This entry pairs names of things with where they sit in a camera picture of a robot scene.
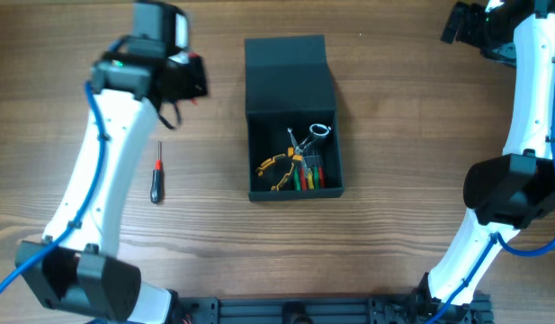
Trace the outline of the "red handled pruning shears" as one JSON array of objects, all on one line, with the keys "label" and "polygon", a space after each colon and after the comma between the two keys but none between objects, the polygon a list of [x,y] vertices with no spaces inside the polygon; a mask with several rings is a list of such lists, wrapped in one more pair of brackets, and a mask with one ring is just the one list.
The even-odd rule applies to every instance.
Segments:
[{"label": "red handled pruning shears", "polygon": [[197,106],[197,99],[207,94],[207,79],[204,72],[202,57],[195,52],[188,54],[190,74],[192,76],[192,94],[190,101]]}]

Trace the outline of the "black red screwdriver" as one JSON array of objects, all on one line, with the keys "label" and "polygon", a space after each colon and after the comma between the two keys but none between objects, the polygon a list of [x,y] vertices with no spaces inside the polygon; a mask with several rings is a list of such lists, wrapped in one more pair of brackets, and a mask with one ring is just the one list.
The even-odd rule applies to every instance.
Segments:
[{"label": "black red screwdriver", "polygon": [[162,161],[162,142],[157,143],[157,159],[152,174],[152,185],[150,190],[150,201],[159,204],[163,201],[165,195],[164,177]]}]

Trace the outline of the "dark green box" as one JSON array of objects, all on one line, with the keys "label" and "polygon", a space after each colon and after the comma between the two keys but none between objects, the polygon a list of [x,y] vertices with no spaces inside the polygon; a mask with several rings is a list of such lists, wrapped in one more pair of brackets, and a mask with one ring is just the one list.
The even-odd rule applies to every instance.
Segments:
[{"label": "dark green box", "polygon": [[[245,55],[250,201],[341,196],[345,183],[336,90],[327,63],[324,36],[247,39]],[[305,155],[317,153],[322,157],[326,187],[294,191],[289,185],[283,191],[271,191],[269,182],[258,178],[255,169],[267,158],[290,146],[288,128],[293,129],[297,140],[304,140],[313,123],[331,127],[327,139]]]}]

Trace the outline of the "orange black pliers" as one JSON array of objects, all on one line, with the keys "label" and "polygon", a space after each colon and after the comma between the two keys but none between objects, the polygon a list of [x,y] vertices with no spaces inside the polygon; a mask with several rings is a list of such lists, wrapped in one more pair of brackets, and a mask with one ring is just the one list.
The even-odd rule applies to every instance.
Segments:
[{"label": "orange black pliers", "polygon": [[284,152],[267,158],[255,169],[255,175],[268,181],[273,192],[283,191],[289,185],[294,191],[309,188],[307,178],[312,170],[305,155],[318,136],[311,131],[305,139],[297,140],[292,128],[288,128],[287,132],[291,140],[290,146]]}]

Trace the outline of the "black round tape measure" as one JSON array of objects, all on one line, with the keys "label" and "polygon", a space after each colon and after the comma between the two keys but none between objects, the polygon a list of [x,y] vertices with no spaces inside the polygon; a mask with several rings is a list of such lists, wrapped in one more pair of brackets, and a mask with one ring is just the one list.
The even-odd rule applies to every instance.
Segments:
[{"label": "black round tape measure", "polygon": [[321,123],[313,123],[309,126],[309,135],[297,146],[299,152],[304,154],[310,149],[316,149],[330,134],[331,127]]}]

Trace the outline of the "clear plastic screwdriver case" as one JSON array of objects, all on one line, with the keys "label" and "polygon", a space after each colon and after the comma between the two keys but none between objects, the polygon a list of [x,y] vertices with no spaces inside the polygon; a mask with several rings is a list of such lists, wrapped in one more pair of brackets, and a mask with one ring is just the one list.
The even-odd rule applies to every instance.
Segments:
[{"label": "clear plastic screwdriver case", "polygon": [[326,187],[322,157],[314,153],[306,156],[307,169],[296,166],[293,170],[292,187],[295,191],[324,189]]}]

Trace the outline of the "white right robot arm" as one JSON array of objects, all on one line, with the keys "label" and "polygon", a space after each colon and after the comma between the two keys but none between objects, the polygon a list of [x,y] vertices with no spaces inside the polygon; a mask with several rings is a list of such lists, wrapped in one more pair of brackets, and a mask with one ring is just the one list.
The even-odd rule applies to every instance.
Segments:
[{"label": "white right robot arm", "polygon": [[428,273],[432,300],[445,309],[468,304],[497,254],[540,257],[555,237],[524,250],[509,242],[555,210],[555,1],[458,1],[443,29],[483,58],[515,69],[510,130],[500,157],[473,165],[465,177],[467,207],[442,260]]}]

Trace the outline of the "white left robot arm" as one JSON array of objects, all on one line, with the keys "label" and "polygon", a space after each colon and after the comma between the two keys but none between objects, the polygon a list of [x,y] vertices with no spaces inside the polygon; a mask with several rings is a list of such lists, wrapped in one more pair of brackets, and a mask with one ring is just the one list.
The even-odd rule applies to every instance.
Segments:
[{"label": "white left robot arm", "polygon": [[40,242],[24,241],[15,272],[40,304],[113,323],[176,323],[177,295],[143,281],[117,257],[130,182],[163,104],[208,93],[191,51],[184,11],[138,1],[130,34],[92,65],[85,137],[56,213]]}]

